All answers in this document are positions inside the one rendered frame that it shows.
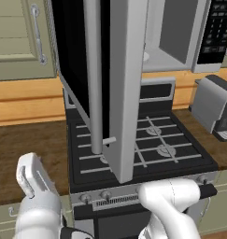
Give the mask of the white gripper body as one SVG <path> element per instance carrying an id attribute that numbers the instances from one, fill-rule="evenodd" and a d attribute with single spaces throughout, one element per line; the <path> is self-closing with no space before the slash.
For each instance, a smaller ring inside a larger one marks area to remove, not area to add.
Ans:
<path id="1" fill-rule="evenodd" d="M 38 193 L 43 191 L 50 191 L 59 195 L 40 158 L 34 152 L 19 157 L 16 179 L 29 199 L 33 199 Z"/>

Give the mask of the silver black microwave door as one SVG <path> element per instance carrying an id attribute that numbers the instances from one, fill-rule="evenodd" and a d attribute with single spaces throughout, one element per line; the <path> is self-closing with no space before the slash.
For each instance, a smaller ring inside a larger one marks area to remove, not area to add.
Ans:
<path id="1" fill-rule="evenodd" d="M 57 68 L 90 129 L 83 0 L 50 0 Z M 100 0 L 103 145 L 120 183 L 133 178 L 149 0 Z"/>

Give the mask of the beige base cupboard door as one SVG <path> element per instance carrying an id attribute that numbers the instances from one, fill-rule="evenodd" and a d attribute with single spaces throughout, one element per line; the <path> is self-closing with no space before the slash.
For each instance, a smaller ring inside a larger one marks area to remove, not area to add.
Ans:
<path id="1" fill-rule="evenodd" d="M 227 231 L 227 170 L 218 172 L 214 186 L 218 193 L 199 223 L 201 235 Z"/>

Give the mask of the silver microwave oven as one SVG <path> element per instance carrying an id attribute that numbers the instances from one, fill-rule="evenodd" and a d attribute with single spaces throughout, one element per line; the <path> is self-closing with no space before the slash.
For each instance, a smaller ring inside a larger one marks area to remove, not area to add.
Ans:
<path id="1" fill-rule="evenodd" d="M 227 0 L 149 0 L 144 72 L 217 72 L 227 51 Z"/>

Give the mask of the beige drawer front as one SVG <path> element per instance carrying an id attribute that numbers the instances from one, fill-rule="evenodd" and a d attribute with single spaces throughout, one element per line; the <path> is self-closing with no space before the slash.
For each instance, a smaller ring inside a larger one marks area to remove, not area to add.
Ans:
<path id="1" fill-rule="evenodd" d="M 64 217 L 67 221 L 67 226 L 73 226 L 73 216 L 69 195 L 61 196 L 61 202 L 64 211 Z M 12 239 L 15 232 L 15 224 L 17 218 L 11 218 L 8 209 L 20 207 L 20 203 L 0 205 L 0 239 Z"/>

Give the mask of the silver stove knob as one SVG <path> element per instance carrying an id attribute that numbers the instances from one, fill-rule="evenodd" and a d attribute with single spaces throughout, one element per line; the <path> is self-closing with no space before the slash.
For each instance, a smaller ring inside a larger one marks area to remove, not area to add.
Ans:
<path id="1" fill-rule="evenodd" d="M 105 200 L 109 200 L 112 197 L 112 193 L 109 190 L 103 190 L 101 192 L 101 197 Z"/>
<path id="2" fill-rule="evenodd" d="M 84 193 L 80 196 L 80 200 L 87 204 L 91 200 L 91 195 L 89 193 Z"/>
<path id="3" fill-rule="evenodd" d="M 208 182 L 207 177 L 205 175 L 198 176 L 196 181 L 202 185 L 205 185 Z"/>

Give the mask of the black silver stove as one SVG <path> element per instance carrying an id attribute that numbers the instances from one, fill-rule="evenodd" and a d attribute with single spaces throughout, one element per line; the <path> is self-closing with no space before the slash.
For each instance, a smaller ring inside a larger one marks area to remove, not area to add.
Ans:
<path id="1" fill-rule="evenodd" d="M 69 94 L 64 94 L 73 218 L 74 208 L 85 204 L 80 200 L 84 193 L 91 195 L 87 204 L 102 205 L 103 190 L 112 193 L 109 200 L 122 201 L 122 197 L 137 195 L 141 184 L 165 178 L 190 179 L 199 186 L 202 198 L 187 207 L 184 213 L 195 222 L 202 218 L 201 212 L 206 208 L 208 197 L 217 194 L 213 180 L 218 164 L 172 113 L 174 91 L 173 78 L 163 81 L 152 79 L 142 85 L 133 180 L 124 184 L 118 182 L 102 154 L 92 153 L 90 131 Z M 200 175 L 207 177 L 205 185 L 196 181 Z M 74 218 L 74 224 L 77 229 L 91 233 L 96 239 L 137 239 L 150 217 L 148 210 L 113 217 Z"/>

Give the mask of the silver toaster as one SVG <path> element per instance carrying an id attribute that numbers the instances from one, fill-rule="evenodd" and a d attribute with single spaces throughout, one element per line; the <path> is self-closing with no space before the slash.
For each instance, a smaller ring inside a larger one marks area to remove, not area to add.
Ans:
<path id="1" fill-rule="evenodd" d="M 227 81 L 216 75 L 207 75 L 197 83 L 189 110 L 210 134 L 227 142 Z"/>

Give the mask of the beige wall cupboard door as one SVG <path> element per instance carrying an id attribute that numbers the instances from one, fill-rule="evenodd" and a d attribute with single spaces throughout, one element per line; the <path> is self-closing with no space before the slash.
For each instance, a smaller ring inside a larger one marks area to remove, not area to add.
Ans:
<path id="1" fill-rule="evenodd" d="M 0 81 L 56 77 L 50 37 L 48 0 L 0 0 Z M 31 5 L 37 4 L 42 50 L 48 62 L 41 65 L 35 41 Z"/>

